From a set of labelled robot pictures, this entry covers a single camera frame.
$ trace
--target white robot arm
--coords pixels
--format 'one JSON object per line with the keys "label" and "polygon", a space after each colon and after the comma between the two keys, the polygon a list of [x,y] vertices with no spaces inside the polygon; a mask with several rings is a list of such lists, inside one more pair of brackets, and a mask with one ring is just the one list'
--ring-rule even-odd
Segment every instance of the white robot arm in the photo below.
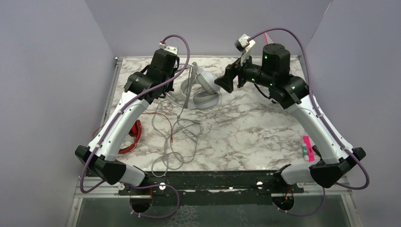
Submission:
{"label": "white robot arm", "polygon": [[121,182],[138,186],[145,178],[145,172],[117,161],[116,158],[133,123],[155,98],[165,96],[173,90],[173,82],[154,89],[132,103],[131,101],[144,90],[158,87],[174,77],[179,65],[177,54],[178,47],[161,43],[160,49],[153,55],[151,64],[141,72],[129,76],[124,86],[125,91],[102,130],[88,146],[78,146],[75,150],[75,155],[84,166],[109,184]]}
{"label": "white robot arm", "polygon": [[366,156],[365,151],[362,148],[354,148],[348,143],[326,117],[330,129],[345,148],[343,149],[333,137],[322,122],[323,112],[316,111],[312,105],[306,82],[290,74],[290,53],[283,45],[265,45],[260,66],[252,63],[252,57],[246,48],[252,47],[254,43],[251,43],[253,40],[248,40],[250,38],[243,35],[236,41],[236,48],[243,54],[233,64],[227,65],[225,74],[216,79],[215,83],[228,93],[234,90],[233,81],[236,77],[238,77],[238,88],[243,87],[246,82],[268,87],[271,98],[299,121],[315,142],[322,158],[313,163],[286,165],[274,176],[283,184],[316,182],[322,187],[330,188],[356,165],[356,161],[347,151],[351,151],[358,160]]}

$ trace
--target lavender wall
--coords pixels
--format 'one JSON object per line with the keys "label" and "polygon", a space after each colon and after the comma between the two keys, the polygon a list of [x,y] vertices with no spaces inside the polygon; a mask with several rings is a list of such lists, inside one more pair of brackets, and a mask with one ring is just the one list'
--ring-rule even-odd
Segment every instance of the lavender wall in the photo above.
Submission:
{"label": "lavender wall", "polygon": [[[86,0],[116,56],[152,55],[158,42],[171,33],[184,36],[195,55],[238,55],[234,41],[282,26],[307,45],[331,0]],[[296,42],[281,31],[272,32],[291,52]],[[263,37],[254,53],[262,54]]]}
{"label": "lavender wall", "polygon": [[[370,186],[355,192],[365,227],[401,217],[401,1],[335,0],[307,47],[315,95],[332,123],[367,152]],[[354,168],[352,185],[362,185]]]}
{"label": "lavender wall", "polygon": [[0,3],[0,226],[64,226],[114,57],[83,0]]}

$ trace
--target marble surface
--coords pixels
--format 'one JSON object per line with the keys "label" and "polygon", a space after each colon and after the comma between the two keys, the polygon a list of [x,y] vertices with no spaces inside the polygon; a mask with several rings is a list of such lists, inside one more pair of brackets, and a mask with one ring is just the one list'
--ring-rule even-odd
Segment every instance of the marble surface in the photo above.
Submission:
{"label": "marble surface", "polygon": [[[228,64],[233,63],[236,57],[191,57],[190,62],[210,71],[216,76],[224,74]],[[117,88],[113,99],[112,110],[116,107],[123,86],[129,75],[150,64],[151,57],[126,58],[118,78]],[[260,64],[260,58],[254,58]],[[301,65],[296,57],[291,58],[291,73],[304,78]],[[188,72],[174,81],[177,88],[181,81],[188,77]],[[152,112],[159,106],[158,112],[169,117],[172,123],[176,121],[181,108],[166,99],[155,100],[146,110]],[[149,171],[155,159],[161,156],[164,150],[165,139],[151,125],[153,114],[143,114],[139,119],[142,122],[143,133],[138,146],[134,151],[120,155],[118,160],[135,165]],[[279,104],[273,104],[262,97],[253,84],[247,83],[243,88],[235,86],[231,94],[222,90],[220,108],[202,110],[184,110],[182,118],[201,120],[201,134],[198,141],[198,150],[193,162],[183,165],[182,171],[201,170],[262,170],[278,169],[292,163],[303,163],[302,136],[306,135],[302,126],[284,111]],[[155,126],[165,135],[170,132],[168,121],[157,115]],[[189,160],[193,153],[194,142],[179,132],[173,136],[173,148],[181,153],[185,160]],[[122,147],[132,141],[127,137]],[[178,162],[170,159],[170,166],[177,167]],[[155,170],[165,170],[162,163],[155,164]]]}

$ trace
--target purple cable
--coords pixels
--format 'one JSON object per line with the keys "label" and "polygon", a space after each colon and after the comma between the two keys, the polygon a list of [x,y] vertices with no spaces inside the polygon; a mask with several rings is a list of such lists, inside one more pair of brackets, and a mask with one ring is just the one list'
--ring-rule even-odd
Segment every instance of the purple cable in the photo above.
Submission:
{"label": "purple cable", "polygon": [[280,209],[276,204],[274,204],[274,206],[277,207],[278,211],[283,212],[283,213],[288,214],[288,215],[291,215],[291,216],[308,217],[308,216],[312,216],[312,215],[314,215],[316,213],[319,213],[323,209],[325,204],[326,204],[326,190],[323,188],[323,200],[322,200],[322,203],[320,204],[320,206],[316,210],[314,210],[313,212],[311,212],[309,214],[298,214],[298,213],[292,213],[292,212],[288,212],[288,211],[286,212],[285,210]]}
{"label": "purple cable", "polygon": [[316,102],[315,102],[315,100],[314,100],[314,96],[313,96],[313,92],[312,92],[312,81],[311,81],[310,78],[309,78],[309,64],[308,64],[308,59],[306,58],[306,55],[305,55],[304,46],[303,46],[303,45],[301,44],[301,42],[299,41],[298,37],[297,37],[294,33],[292,33],[290,30],[287,30],[287,29],[281,28],[281,27],[277,27],[277,28],[272,28],[272,29],[268,29],[268,30],[266,30],[266,31],[259,32],[258,34],[252,36],[252,37],[249,38],[248,40],[249,40],[249,41],[250,41],[250,40],[253,40],[254,38],[256,38],[256,37],[262,35],[262,34],[265,33],[265,32],[270,32],[270,31],[275,31],[275,30],[281,30],[281,31],[288,32],[288,33],[290,33],[290,34],[292,35],[292,37],[294,37],[295,40],[297,41],[299,47],[301,48],[301,52],[302,52],[302,55],[303,55],[304,60],[305,60],[306,77],[308,78],[308,82],[309,82],[309,96],[310,96],[312,105],[313,105],[314,109],[315,109],[316,112],[317,112],[317,115],[318,115],[318,116],[321,116],[320,119],[321,119],[321,121],[323,122],[323,124],[326,126],[326,128],[329,130],[330,134],[334,137],[334,139],[335,139],[336,142],[341,146],[341,148],[342,148],[349,156],[351,156],[351,158],[358,164],[358,166],[361,168],[361,170],[362,170],[362,172],[364,173],[365,178],[366,178],[365,184],[364,184],[363,186],[361,186],[361,187],[353,187],[353,186],[345,185],[345,184],[342,184],[342,183],[336,183],[336,185],[342,186],[342,187],[347,188],[347,189],[352,189],[352,190],[362,190],[362,189],[367,188],[367,187],[369,186],[369,184],[370,184],[370,177],[369,177],[369,174],[367,173],[367,170],[366,170],[365,167],[362,165],[362,163],[357,159],[357,157],[355,157],[355,155],[354,155],[351,151],[349,151],[348,149],[346,149],[345,145],[341,142],[340,138],[338,138],[338,136],[337,136],[336,133],[333,131],[333,129],[331,128],[331,126],[328,124],[328,122],[326,121],[326,119],[322,116],[322,112],[320,112],[320,109],[317,108],[317,104],[316,104]]}
{"label": "purple cable", "polygon": [[138,215],[138,217],[163,219],[163,218],[167,218],[167,217],[169,217],[169,216],[175,214],[175,213],[177,212],[178,208],[180,207],[180,194],[178,194],[178,191],[177,191],[173,186],[171,186],[171,185],[168,185],[168,184],[155,184],[155,185],[143,186],[143,187],[136,187],[136,186],[133,186],[133,185],[131,185],[131,184],[126,184],[126,185],[128,185],[129,187],[131,187],[131,188],[133,188],[133,189],[139,189],[139,190],[141,190],[141,189],[148,189],[148,188],[154,188],[154,187],[159,187],[159,186],[165,186],[165,187],[168,187],[168,188],[173,189],[173,191],[174,191],[175,194],[177,195],[177,205],[175,206],[174,210],[171,211],[169,214],[166,214],[166,215],[163,215],[163,216],[152,216],[152,215],[137,213],[137,212],[135,212],[134,209],[132,208],[132,203],[131,203],[131,201],[130,201],[131,214],[136,214],[136,215]]}
{"label": "purple cable", "polygon": [[[164,43],[168,38],[171,38],[171,37],[177,37],[177,38],[181,39],[181,40],[184,42],[185,47],[186,47],[186,49],[187,49],[187,59],[186,59],[186,61],[185,61],[185,64],[184,64],[183,68],[182,68],[174,77],[170,78],[169,80],[167,80],[167,81],[165,81],[165,82],[163,82],[163,83],[161,83],[161,84],[159,84],[159,85],[156,85],[156,86],[154,86],[154,87],[151,87],[151,88],[149,88],[148,90],[145,90],[145,91],[142,91],[141,93],[139,93],[137,96],[135,96],[133,99],[131,99],[129,102],[127,102],[127,104],[125,104],[125,105],[120,109],[122,113],[124,112],[124,110],[125,110],[128,106],[130,106],[130,105],[131,105],[133,102],[135,102],[138,98],[140,98],[140,97],[144,96],[145,94],[147,94],[147,93],[149,93],[149,92],[151,92],[151,91],[153,91],[153,90],[155,90],[155,89],[158,89],[158,88],[160,88],[160,87],[162,87],[162,86],[164,86],[164,85],[170,83],[171,81],[175,80],[175,79],[176,79],[177,77],[179,77],[179,76],[184,72],[184,70],[187,68],[188,63],[189,63],[189,57],[190,57],[189,45],[188,45],[187,41],[186,41],[182,36],[180,36],[180,35],[168,35],[168,36],[166,36],[166,37],[163,39],[162,43]],[[105,132],[103,133],[102,137],[100,137],[99,143],[98,143],[97,145],[100,146],[100,145],[102,144],[102,142],[103,142],[103,140],[105,139],[107,133],[110,131],[111,127],[114,125],[114,123],[116,122],[116,120],[118,119],[119,116],[120,116],[120,115],[117,114],[117,115],[112,119],[112,121],[110,122],[110,124],[107,126]],[[82,172],[81,172],[81,179],[80,179],[80,181],[79,181],[79,188],[80,188],[80,190],[81,190],[82,193],[89,193],[89,192],[93,191],[96,187],[98,187],[100,184],[102,184],[102,183],[104,182],[104,181],[101,181],[100,183],[96,184],[94,187],[92,187],[91,189],[89,189],[89,190],[87,190],[87,191],[85,191],[85,189],[84,189],[84,178],[85,178],[85,175],[87,174],[87,168],[88,168],[89,163],[90,163],[90,161],[92,160],[93,156],[94,156],[95,153],[97,152],[97,150],[98,150],[98,147],[95,147],[95,148],[93,149],[92,153],[89,155],[87,161],[85,162],[84,168],[82,169]]]}

